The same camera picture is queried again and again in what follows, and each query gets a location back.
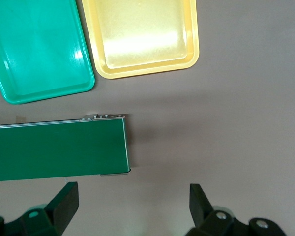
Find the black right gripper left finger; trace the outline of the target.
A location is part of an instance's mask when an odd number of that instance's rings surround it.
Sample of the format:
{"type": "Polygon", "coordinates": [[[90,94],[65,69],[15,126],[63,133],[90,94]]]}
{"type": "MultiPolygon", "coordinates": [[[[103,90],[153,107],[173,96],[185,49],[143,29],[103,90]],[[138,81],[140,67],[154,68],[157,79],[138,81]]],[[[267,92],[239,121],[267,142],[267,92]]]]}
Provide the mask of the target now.
{"type": "Polygon", "coordinates": [[[0,216],[0,236],[62,236],[78,207],[78,183],[68,182],[46,206],[30,209],[9,223],[0,216]]]}

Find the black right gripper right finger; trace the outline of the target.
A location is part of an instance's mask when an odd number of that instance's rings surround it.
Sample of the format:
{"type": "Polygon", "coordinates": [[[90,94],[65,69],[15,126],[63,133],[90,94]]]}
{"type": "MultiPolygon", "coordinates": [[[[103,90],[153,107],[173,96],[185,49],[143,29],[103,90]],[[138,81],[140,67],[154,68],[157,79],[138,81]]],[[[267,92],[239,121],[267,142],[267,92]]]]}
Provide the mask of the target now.
{"type": "Polygon", "coordinates": [[[244,224],[223,209],[214,209],[199,184],[191,184],[189,209],[195,224],[185,236],[285,236],[275,222],[252,218],[244,224]]]}

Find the green conveyor belt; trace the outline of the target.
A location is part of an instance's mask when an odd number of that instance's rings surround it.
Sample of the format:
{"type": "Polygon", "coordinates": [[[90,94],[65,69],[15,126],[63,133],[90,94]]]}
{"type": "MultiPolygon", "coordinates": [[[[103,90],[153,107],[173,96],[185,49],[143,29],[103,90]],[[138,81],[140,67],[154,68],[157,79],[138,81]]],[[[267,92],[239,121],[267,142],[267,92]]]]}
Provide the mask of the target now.
{"type": "Polygon", "coordinates": [[[130,170],[125,115],[0,125],[0,181],[130,170]]]}

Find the green plastic tray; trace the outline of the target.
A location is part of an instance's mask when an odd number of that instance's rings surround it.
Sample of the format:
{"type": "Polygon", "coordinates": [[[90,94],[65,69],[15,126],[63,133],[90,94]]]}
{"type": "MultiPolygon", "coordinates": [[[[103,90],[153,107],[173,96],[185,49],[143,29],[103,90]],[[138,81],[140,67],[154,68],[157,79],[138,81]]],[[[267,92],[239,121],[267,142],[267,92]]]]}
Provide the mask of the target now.
{"type": "Polygon", "coordinates": [[[24,104],[95,84],[76,0],[0,0],[0,91],[24,104]]]}

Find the yellow plastic tray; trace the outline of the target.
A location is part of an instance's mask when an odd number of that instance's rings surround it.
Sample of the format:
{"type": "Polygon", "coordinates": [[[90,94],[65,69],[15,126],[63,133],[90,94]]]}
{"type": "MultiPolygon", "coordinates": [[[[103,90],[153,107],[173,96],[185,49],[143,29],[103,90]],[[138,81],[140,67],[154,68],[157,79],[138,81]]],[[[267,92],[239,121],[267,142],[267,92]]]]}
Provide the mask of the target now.
{"type": "Polygon", "coordinates": [[[192,67],[196,0],[81,0],[96,71],[106,79],[192,67]]]}

